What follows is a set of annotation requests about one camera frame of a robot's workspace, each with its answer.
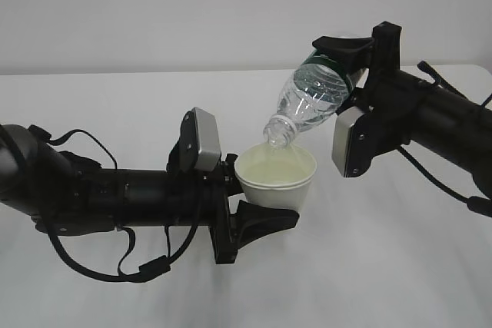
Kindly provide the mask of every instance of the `white paper cup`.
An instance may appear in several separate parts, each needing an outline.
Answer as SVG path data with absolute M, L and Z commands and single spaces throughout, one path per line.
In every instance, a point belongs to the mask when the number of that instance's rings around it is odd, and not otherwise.
M 268 144 L 259 144 L 246 150 L 235 162 L 236 176 L 248 202 L 262 207 L 275 207 L 300 211 L 308 194 L 311 179 L 316 171 L 316 160 L 302 147 L 291 145 L 286 151 L 275 151 L 271 160 Z M 271 171 L 279 165 L 277 176 L 261 178 L 261 168 Z M 254 168 L 256 175 L 251 175 Z

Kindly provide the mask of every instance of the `bottle label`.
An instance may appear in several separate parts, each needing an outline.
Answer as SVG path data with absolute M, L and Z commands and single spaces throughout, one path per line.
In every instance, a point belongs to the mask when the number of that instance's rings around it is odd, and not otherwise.
M 340 76 L 340 78 L 347 85 L 347 90 L 351 93 L 354 90 L 354 84 L 348 77 L 344 68 L 337 63 L 336 61 L 332 61 L 326 55 L 320 54 L 317 50 L 313 51 L 309 57 L 302 63 L 302 65 L 323 65 L 327 68 L 330 68 L 333 72 Z

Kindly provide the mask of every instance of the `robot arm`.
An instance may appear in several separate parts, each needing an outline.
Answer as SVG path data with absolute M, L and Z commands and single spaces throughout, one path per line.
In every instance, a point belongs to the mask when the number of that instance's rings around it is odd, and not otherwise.
M 368 68 L 363 88 L 356 88 L 338 111 L 332 158 L 344 177 L 358 177 L 374 157 L 400 151 L 429 180 L 470 210 L 492 217 L 492 112 L 469 101 L 430 65 L 418 67 L 429 83 L 400 70 L 401 27 L 383 22 L 371 38 L 320 38 L 313 43 L 351 73 Z M 441 184 L 402 147 L 415 141 L 472 174 L 489 199 L 463 197 Z
M 170 270 L 198 226 L 210 230 L 215 262 L 233 263 L 246 244 L 293 228 L 298 221 L 293 210 L 242 200 L 237 212 L 230 213 L 228 197 L 242 193 L 234 172 L 237 156 L 228 154 L 221 160 L 215 118 L 199 108 L 184 116 L 166 171 L 119 169 L 116 161 L 115 168 L 103 169 L 89 158 L 52 148 L 79 132 L 86 133 L 73 130 L 51 140 L 48 132 L 36 126 L 0 126 L 0 201 L 30 216 L 36 229 L 48 234 L 60 258 L 87 277 L 106 282 L 152 280 Z M 130 275 L 119 266 L 114 276 L 84 268 L 70 258 L 58 239 L 124 230 L 130 240 L 128 255 L 135 245 L 135 233 L 129 227 L 156 226 L 191 227 L 172 255 L 152 260 Z

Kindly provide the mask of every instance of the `white wall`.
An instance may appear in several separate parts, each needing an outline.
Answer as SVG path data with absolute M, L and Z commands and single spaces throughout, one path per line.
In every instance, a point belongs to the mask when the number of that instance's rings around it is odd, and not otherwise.
M 490 0 L 0 0 L 0 74 L 293 68 L 383 20 L 406 64 L 492 71 Z

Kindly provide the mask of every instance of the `white table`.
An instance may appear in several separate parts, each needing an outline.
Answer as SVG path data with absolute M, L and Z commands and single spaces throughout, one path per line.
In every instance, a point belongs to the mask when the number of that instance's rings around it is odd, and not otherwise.
M 475 101 L 492 91 L 484 69 L 438 70 Z M 162 169 L 182 116 L 194 106 L 217 118 L 224 153 L 261 141 L 290 73 L 1 76 L 0 118 L 54 136 L 85 128 L 120 167 Z M 28 217 L 1 206 L 1 325 L 492 326 L 492 220 L 429 184 L 397 153 L 375 160 L 363 177 L 342 178 L 331 161 L 333 127 L 334 118 L 299 139 L 319 169 L 298 226 L 245 247 L 230 266 L 214 265 L 201 228 L 172 271 L 153 282 L 89 280 L 58 259 Z M 110 165 L 83 136 L 64 148 Z M 452 188 L 477 193 L 469 174 L 418 145 L 409 151 Z M 175 247 L 186 232 L 171 230 Z M 127 270 L 165 250 L 162 229 L 138 229 L 137 236 Z M 113 232 L 64 243 L 76 260 L 114 273 L 127 237 Z

